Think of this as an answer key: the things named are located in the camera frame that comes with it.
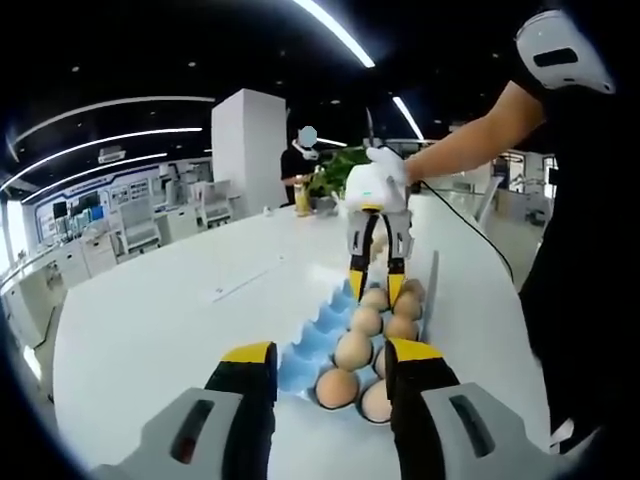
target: vr headset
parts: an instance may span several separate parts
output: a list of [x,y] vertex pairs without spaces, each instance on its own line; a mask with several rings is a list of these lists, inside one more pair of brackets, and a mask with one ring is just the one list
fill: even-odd
[[616,84],[596,47],[569,14],[552,6],[530,18],[516,35],[529,72],[547,89],[578,85],[613,95]]

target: white glove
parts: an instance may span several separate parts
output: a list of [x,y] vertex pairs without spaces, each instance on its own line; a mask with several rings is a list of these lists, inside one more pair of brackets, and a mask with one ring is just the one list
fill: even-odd
[[407,184],[407,172],[402,158],[389,147],[367,148],[367,157],[379,165],[385,175],[393,178],[398,186]]

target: brown egg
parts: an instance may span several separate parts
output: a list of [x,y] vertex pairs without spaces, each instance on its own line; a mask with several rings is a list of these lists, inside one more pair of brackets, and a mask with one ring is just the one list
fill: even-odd
[[387,361],[384,355],[385,347],[382,347],[376,357],[376,363],[373,369],[376,371],[380,378],[386,378],[387,375]]
[[405,340],[415,340],[418,328],[409,318],[403,315],[394,315],[384,329],[384,336],[387,338],[404,338]]
[[410,278],[402,285],[402,292],[413,293],[420,302],[424,302],[427,298],[427,291],[417,278]]
[[363,307],[373,307],[382,312],[389,308],[389,295],[382,288],[371,288],[364,292],[360,305]]
[[345,333],[338,341],[338,346],[333,354],[333,360],[337,367],[352,372],[364,367],[369,360],[373,345],[364,333],[357,330]]
[[393,306],[393,313],[410,318],[411,320],[416,320],[420,318],[422,306],[415,294],[412,292],[404,292],[396,300]]
[[344,407],[353,402],[357,394],[356,375],[340,368],[328,370],[316,383],[316,398],[325,408]]
[[382,317],[373,307],[359,307],[351,317],[351,330],[357,330],[369,337],[377,335],[382,330]]
[[371,261],[375,261],[376,257],[384,251],[384,247],[389,243],[387,237],[378,237],[371,242]]
[[364,392],[361,409],[364,416],[374,423],[388,422],[391,419],[391,402],[387,399],[384,380],[374,383]]

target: blue egg tray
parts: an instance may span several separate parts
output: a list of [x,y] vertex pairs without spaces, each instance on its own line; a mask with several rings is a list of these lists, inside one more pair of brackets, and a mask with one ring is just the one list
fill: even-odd
[[[418,326],[417,339],[422,342],[427,341],[426,327],[433,314],[438,264],[439,255],[435,251],[429,280],[423,283],[427,295],[422,304],[422,316],[415,321]],[[380,285],[371,282],[367,285],[367,289],[378,286]],[[345,281],[342,287],[333,292],[331,300],[320,307],[317,318],[304,323],[300,341],[287,344],[282,350],[278,369],[278,389],[281,393],[296,395],[315,403],[320,408],[328,410],[318,403],[315,396],[315,385],[322,374],[335,368],[333,352],[336,349],[338,340],[349,330],[351,316],[357,307],[358,302],[353,296],[349,282]],[[381,312],[381,316],[384,331],[384,326],[390,320],[392,313],[387,310]],[[332,412],[339,412],[351,417],[361,417],[369,421],[361,413],[360,402],[367,389],[380,380],[373,366],[378,353],[384,346],[385,337],[380,332],[378,335],[370,337],[370,340],[373,349],[369,363],[354,372],[359,386],[355,401],[345,407],[331,410]]]

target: black cable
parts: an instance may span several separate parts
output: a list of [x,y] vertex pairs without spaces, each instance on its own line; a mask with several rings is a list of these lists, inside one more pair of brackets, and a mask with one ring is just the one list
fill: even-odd
[[511,264],[509,263],[509,260],[507,260],[507,257],[504,256],[504,254],[500,251],[500,249],[498,249],[498,247],[496,247],[494,243],[491,240],[489,240],[484,233],[482,233],[475,226],[473,226],[466,218],[460,215],[460,213],[455,208],[453,208],[451,204],[447,202],[442,195],[436,192],[436,190],[431,185],[429,185],[424,180],[420,180],[420,183],[425,187],[427,187],[429,190],[431,190],[433,194],[442,201],[442,203],[444,203],[447,207],[449,207],[449,210],[455,213],[460,220],[466,223],[474,232],[480,235],[489,245],[491,245],[491,247],[498,253],[498,255],[500,255],[500,258],[502,259],[505,266],[507,267],[507,270],[509,270],[509,276],[511,276],[511,281],[513,282],[513,268],[511,268]]

